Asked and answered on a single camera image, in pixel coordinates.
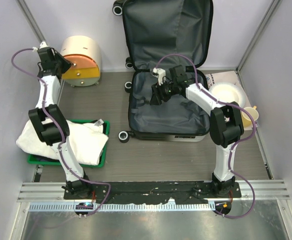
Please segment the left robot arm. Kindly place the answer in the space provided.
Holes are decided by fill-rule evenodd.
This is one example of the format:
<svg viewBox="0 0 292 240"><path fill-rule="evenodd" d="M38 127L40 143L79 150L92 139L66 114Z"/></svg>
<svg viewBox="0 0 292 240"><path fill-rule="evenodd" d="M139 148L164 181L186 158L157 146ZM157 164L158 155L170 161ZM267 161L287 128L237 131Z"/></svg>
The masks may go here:
<svg viewBox="0 0 292 240"><path fill-rule="evenodd" d="M49 46L41 46L37 53L40 94L36 107L28 112L29 119L39 140L54 151L63 167L66 175L63 188L83 200L88 199L92 186L71 149L69 125L57 105L61 77L70 69L71 62Z"/></svg>

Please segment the yellow cup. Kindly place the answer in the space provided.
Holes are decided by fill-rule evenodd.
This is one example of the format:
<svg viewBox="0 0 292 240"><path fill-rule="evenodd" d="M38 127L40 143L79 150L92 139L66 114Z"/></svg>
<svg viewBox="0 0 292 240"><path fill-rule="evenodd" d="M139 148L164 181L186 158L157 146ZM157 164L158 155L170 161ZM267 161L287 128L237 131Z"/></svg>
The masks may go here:
<svg viewBox="0 0 292 240"><path fill-rule="evenodd" d="M242 122L245 129L251 128L253 126L252 120L255 122L259 118L259 112L256 106L248 106L244 108L242 112Z"/></svg>

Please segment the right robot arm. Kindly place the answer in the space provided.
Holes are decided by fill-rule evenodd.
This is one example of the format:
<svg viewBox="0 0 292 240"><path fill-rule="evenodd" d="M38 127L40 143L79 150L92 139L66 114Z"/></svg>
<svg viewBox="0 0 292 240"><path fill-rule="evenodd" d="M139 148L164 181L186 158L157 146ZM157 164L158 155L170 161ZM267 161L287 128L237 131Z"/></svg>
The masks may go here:
<svg viewBox="0 0 292 240"><path fill-rule="evenodd" d="M212 174L211 190L216 197L224 197L235 185L235 174L232 172L237 146L244 133L238 104L220 103L202 84L198 76L188 78L182 66L169 69L171 79L166 78L166 71L153 68L152 76L157 83L151 86L150 105L161 105L174 95L180 95L194 102L209 115L209 133L216 145L216 166Z"/></svg>

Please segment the white black space suitcase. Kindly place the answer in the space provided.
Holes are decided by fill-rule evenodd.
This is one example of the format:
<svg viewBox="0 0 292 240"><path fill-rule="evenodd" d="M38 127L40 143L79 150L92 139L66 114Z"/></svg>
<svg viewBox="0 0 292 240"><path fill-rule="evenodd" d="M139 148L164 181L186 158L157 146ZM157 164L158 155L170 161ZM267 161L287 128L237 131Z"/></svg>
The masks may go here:
<svg viewBox="0 0 292 240"><path fill-rule="evenodd" d="M161 105L150 105L152 70L182 66L189 78L207 85L200 66L205 62L212 30L211 0L116 0L113 14L123 20L134 69L125 83L129 93L129 134L140 140L199 142L209 132L209 116L188 99L174 95Z"/></svg>

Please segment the round mini drawer cabinet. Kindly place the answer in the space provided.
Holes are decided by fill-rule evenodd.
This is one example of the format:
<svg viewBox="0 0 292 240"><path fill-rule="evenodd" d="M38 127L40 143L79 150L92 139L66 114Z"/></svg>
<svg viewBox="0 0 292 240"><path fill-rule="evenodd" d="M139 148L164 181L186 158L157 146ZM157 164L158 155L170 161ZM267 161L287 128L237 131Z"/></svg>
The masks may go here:
<svg viewBox="0 0 292 240"><path fill-rule="evenodd" d="M60 54L72 63L62 79L72 87L98 85L101 77L101 50L98 43L84 35L66 38Z"/></svg>

